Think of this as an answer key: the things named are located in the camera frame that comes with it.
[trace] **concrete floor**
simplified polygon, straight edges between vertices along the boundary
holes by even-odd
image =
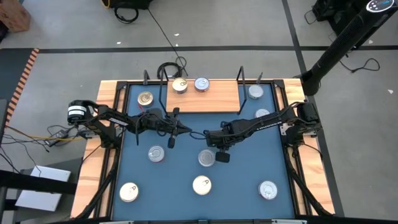
[[[330,45],[328,35],[332,30],[326,22],[308,25],[303,19],[315,0],[288,0],[288,3],[301,46]],[[24,6],[32,14],[30,30],[8,35],[1,48],[168,46],[147,11],[140,11],[132,25],[124,25],[97,0],[25,0]],[[293,46],[280,1],[155,0],[150,9],[174,45]],[[398,14],[371,40],[372,45],[397,45]],[[303,52],[307,68],[321,54]],[[188,61],[190,78],[232,78],[240,65],[244,66],[246,76],[253,78],[261,72],[264,78],[288,78],[300,73],[293,50],[197,51],[180,52],[180,55]],[[345,215],[398,220],[395,209],[398,139],[397,124],[393,122],[398,109],[398,52],[357,51],[343,61],[356,68],[363,66],[369,57],[380,62],[380,71],[361,70],[350,74],[338,64],[322,80],[315,99]],[[173,52],[39,54],[11,126],[34,135],[47,135],[47,126],[66,125],[67,105],[71,100],[96,99],[101,80],[141,78],[144,69],[155,77],[161,63],[175,58]],[[84,148],[84,142],[73,142],[52,147],[50,153],[46,153],[31,144],[29,152],[36,163],[46,165],[82,157]],[[4,149],[18,169],[33,166],[21,146],[7,145]],[[0,169],[9,167],[1,162]]]

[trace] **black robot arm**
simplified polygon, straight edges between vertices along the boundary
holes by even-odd
[[[295,135],[312,129],[319,124],[315,107],[310,103],[292,103],[281,111],[267,114],[255,119],[237,119],[231,122],[221,122],[221,130],[204,130],[206,143],[209,147],[217,147],[216,160],[229,162],[229,154],[225,153],[231,146],[250,137],[256,131],[277,126],[282,123],[294,124]]]
[[[84,125],[101,138],[102,147],[114,147],[120,149],[121,138],[116,135],[116,129],[105,126],[101,120],[116,123],[127,131],[138,134],[146,130],[154,130],[164,136],[170,134],[169,148],[174,147],[175,137],[179,134],[189,133],[192,130],[184,126],[178,119],[179,108],[174,108],[172,116],[165,115],[162,118],[162,111],[158,108],[149,109],[139,115],[128,116],[120,113],[106,105],[98,105],[90,100],[74,100],[69,103],[68,122],[70,125]]]

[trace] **blue mat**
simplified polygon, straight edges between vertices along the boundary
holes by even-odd
[[[248,98],[241,115],[236,113],[180,114],[181,122],[194,131],[219,130],[221,121],[252,119],[256,110],[265,108],[275,111],[271,87],[263,85],[264,96],[258,100]],[[137,96],[150,91],[155,96],[153,108],[160,108],[157,101],[158,86],[131,86],[128,114],[140,113]],[[163,89],[166,102],[166,89]],[[239,87],[243,102],[243,87]],[[254,133],[251,138],[233,146],[228,164],[216,162],[212,167],[202,167],[198,154],[206,149],[205,140],[192,139],[188,134],[176,138],[175,147],[167,148],[169,135],[160,137],[155,131],[139,135],[126,133],[121,152],[118,180],[115,190],[113,220],[225,220],[293,218],[292,199],[285,168],[280,132],[273,127]],[[148,150],[153,145],[165,149],[165,159],[153,163]],[[200,196],[192,189],[198,175],[210,178],[212,189]],[[273,200],[263,199],[257,191],[263,180],[273,181],[278,194]],[[130,203],[120,199],[119,191],[126,182],[138,185],[139,196]]]

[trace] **tin can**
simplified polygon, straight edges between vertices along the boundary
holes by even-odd
[[[199,175],[193,180],[192,187],[196,194],[206,195],[211,190],[211,180],[204,175]]]
[[[151,92],[143,91],[138,94],[138,104],[143,107],[150,107],[154,104],[154,96]]]
[[[258,110],[256,111],[256,114],[254,114],[254,118],[259,118],[259,117],[265,116],[265,115],[267,115],[267,114],[270,114],[270,112],[267,111],[266,109],[258,109]]]
[[[262,97],[264,90],[262,90],[260,85],[251,85],[249,87],[249,97],[252,99],[258,99]]]
[[[176,78],[173,81],[173,89],[177,92],[177,94],[184,94],[188,89],[188,83],[184,78]]]
[[[120,199],[123,202],[132,202],[138,196],[138,186],[135,183],[125,183],[120,188]]]
[[[216,154],[209,149],[205,149],[199,152],[198,159],[200,165],[211,167],[216,162]]]
[[[259,185],[258,191],[259,191],[259,194],[261,195],[261,197],[263,197],[267,200],[274,199],[276,197],[276,195],[278,194],[278,189],[277,189],[276,185],[269,180],[262,182]]]
[[[160,162],[164,158],[162,146],[152,146],[148,151],[148,157],[152,162]]]
[[[206,92],[207,90],[209,90],[210,87],[210,81],[209,79],[205,78],[205,77],[200,77],[195,79],[195,89],[198,92]]]

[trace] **wooden platform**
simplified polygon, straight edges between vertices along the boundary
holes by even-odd
[[[128,82],[142,83],[142,80],[120,80]],[[112,107],[114,96],[116,94],[117,80],[102,81],[99,86],[99,92],[97,97],[98,104],[105,104]],[[284,79],[285,90],[287,94],[288,103],[295,101],[303,101],[305,99],[301,82],[299,79],[288,78]],[[280,89],[276,88],[278,102],[281,107],[282,95]],[[121,111],[123,106],[124,90],[120,94],[118,110]],[[311,138],[310,136],[304,136],[306,144],[318,148],[317,139]],[[93,149],[100,144],[99,139],[88,140],[85,156],[87,156]],[[306,185],[315,198],[322,204],[322,206],[329,211],[334,213],[333,202],[331,200],[328,183],[326,180],[325,170],[320,155],[317,151],[310,149],[307,146],[300,146],[300,158],[302,162],[303,172],[305,176]],[[109,158],[109,164],[113,162],[114,151],[111,151]],[[78,186],[76,189],[75,200],[72,207],[71,217],[79,215],[86,205],[90,202],[95,192],[98,189],[100,181],[101,167],[104,159],[104,149],[99,148],[93,155],[91,155],[84,164],[82,164],[81,172],[79,176]],[[305,215],[305,209],[303,204],[303,197],[299,187],[296,184],[297,200],[299,203],[300,214]],[[103,217],[106,214],[106,204],[109,197],[109,188],[104,192],[102,198],[102,206],[100,216]]]
[[[184,94],[177,94],[172,88],[173,81],[167,83],[167,112],[176,107],[181,113],[238,112],[239,91],[236,80],[210,80],[208,91],[196,91],[194,80],[187,80],[188,89]]]

